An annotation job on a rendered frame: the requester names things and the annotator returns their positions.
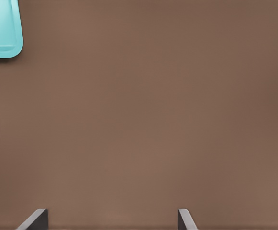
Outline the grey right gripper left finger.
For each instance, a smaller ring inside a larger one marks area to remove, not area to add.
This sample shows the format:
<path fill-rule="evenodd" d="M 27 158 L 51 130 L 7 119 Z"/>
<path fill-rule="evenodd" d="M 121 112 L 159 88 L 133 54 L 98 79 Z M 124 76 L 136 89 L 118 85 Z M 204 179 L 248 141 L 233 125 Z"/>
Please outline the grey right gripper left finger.
<path fill-rule="evenodd" d="M 48 230 L 48 210 L 37 209 L 15 230 Z"/>

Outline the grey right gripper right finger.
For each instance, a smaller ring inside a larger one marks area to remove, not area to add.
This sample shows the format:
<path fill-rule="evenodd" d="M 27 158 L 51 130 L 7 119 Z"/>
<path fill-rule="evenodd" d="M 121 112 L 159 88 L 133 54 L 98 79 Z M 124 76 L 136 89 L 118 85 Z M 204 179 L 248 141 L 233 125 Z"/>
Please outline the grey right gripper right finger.
<path fill-rule="evenodd" d="M 178 230 L 198 230 L 190 212 L 185 208 L 178 209 Z"/>

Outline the turquoise plastic tray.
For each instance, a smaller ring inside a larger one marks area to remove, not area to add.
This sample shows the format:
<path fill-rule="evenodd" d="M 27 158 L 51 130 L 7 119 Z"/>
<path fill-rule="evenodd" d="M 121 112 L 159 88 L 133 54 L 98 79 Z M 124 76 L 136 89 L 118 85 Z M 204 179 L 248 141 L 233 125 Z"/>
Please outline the turquoise plastic tray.
<path fill-rule="evenodd" d="M 23 48 L 18 0 L 0 0 L 0 58 L 13 58 Z"/>

